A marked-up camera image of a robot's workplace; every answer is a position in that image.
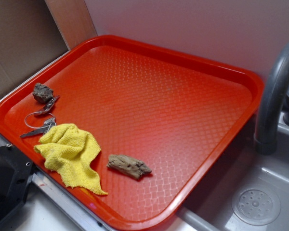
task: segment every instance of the piece of driftwood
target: piece of driftwood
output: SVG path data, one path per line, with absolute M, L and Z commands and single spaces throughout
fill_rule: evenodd
M 139 180 L 142 176 L 152 172 L 143 161 L 127 155 L 110 155 L 107 167 L 118 170 L 136 180 Z

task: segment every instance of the red tray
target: red tray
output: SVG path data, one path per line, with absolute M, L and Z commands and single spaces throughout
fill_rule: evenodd
M 263 90 L 247 70 L 114 36 L 90 39 L 0 103 L 0 133 L 62 186 L 33 150 L 40 136 L 19 137 L 31 130 L 25 117 L 41 108 L 32 96 L 37 82 L 60 95 L 52 110 L 57 124 L 75 123 L 102 148 L 91 167 L 109 195 L 67 190 L 119 230 L 169 218 L 254 113 Z M 135 181 L 107 169 L 110 154 L 141 159 L 152 174 Z

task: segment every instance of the gray sink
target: gray sink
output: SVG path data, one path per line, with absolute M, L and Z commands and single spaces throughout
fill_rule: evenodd
M 289 231 L 289 127 L 272 155 L 254 151 L 254 128 L 252 118 L 185 201 L 208 224 L 197 230 Z

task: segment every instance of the gray faucet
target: gray faucet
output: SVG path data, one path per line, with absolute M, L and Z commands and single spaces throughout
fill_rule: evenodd
M 289 43 L 278 56 L 263 91 L 254 134 L 255 149 L 261 154 L 277 149 L 277 126 L 284 102 L 283 119 L 289 126 Z

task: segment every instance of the microfiber cloth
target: microfiber cloth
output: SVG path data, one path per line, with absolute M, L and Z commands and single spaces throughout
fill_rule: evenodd
M 43 135 L 34 150 L 45 160 L 45 167 L 57 171 L 67 187 L 83 187 L 97 195 L 107 195 L 100 177 L 90 167 L 101 148 L 94 136 L 75 124 L 54 126 Z

